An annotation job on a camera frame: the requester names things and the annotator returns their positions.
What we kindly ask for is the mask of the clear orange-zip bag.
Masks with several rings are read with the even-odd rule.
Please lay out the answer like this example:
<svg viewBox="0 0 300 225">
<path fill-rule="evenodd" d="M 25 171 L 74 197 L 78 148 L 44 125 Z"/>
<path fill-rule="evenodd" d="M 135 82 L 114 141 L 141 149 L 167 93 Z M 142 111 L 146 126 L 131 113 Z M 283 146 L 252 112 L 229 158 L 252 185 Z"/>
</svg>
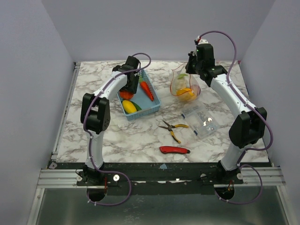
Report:
<svg viewBox="0 0 300 225">
<path fill-rule="evenodd" d="M 173 97 L 181 102 L 192 102 L 200 96 L 201 87 L 199 82 L 186 72 L 186 64 L 182 63 L 171 70 L 169 91 Z"/>
</svg>

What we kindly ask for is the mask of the purple toy onion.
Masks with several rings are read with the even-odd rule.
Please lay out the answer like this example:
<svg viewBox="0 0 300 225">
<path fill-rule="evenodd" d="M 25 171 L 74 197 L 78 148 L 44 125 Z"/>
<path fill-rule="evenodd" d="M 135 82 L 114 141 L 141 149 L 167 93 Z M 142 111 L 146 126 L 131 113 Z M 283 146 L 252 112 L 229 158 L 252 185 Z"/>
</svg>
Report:
<svg viewBox="0 0 300 225">
<path fill-rule="evenodd" d="M 190 86 L 190 88 L 191 88 L 192 92 L 193 92 L 196 96 L 199 96 L 199 95 L 200 95 L 200 93 L 201 93 L 201 88 L 200 88 L 199 85 L 193 84 L 193 85 Z"/>
</svg>

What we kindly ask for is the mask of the yellow toy bell pepper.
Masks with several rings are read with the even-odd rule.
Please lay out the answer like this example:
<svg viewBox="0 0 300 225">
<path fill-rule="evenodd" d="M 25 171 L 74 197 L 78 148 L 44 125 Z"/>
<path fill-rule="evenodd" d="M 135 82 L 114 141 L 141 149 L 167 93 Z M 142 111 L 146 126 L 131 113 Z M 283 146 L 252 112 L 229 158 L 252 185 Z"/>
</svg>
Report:
<svg viewBox="0 0 300 225">
<path fill-rule="evenodd" d="M 184 88 L 176 91 L 176 96 L 183 102 L 193 101 L 196 98 L 196 94 L 190 88 Z"/>
</svg>

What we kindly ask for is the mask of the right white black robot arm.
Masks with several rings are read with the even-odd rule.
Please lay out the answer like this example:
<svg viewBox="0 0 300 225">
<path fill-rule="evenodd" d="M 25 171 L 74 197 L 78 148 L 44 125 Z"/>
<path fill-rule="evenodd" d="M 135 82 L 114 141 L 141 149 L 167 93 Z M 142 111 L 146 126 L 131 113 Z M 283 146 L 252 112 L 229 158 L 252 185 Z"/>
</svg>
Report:
<svg viewBox="0 0 300 225">
<path fill-rule="evenodd" d="M 186 72 L 199 75 L 222 98 L 234 116 L 229 130 L 231 143 L 225 156 L 218 162 L 215 173 L 217 181 L 225 184 L 238 170 L 238 163 L 247 148 L 263 137 L 267 111 L 249 102 L 231 81 L 229 72 L 215 64 L 213 46 L 206 40 L 199 40 L 196 49 L 188 56 Z"/>
</svg>

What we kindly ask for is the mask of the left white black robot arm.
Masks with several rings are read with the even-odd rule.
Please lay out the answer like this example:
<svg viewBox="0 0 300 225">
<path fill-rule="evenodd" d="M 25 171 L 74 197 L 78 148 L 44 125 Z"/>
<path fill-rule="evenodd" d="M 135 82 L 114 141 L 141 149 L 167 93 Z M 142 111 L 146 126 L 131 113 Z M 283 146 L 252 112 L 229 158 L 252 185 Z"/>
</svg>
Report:
<svg viewBox="0 0 300 225">
<path fill-rule="evenodd" d="M 125 64 L 117 65 L 107 82 L 92 94 L 86 93 L 82 98 L 81 123 L 89 138 L 88 153 L 83 167 L 83 178 L 93 185 L 103 182 L 104 165 L 102 148 L 104 131 L 110 124 L 110 101 L 120 90 L 135 94 L 138 87 L 140 61 L 135 56 L 128 56 Z"/>
</svg>

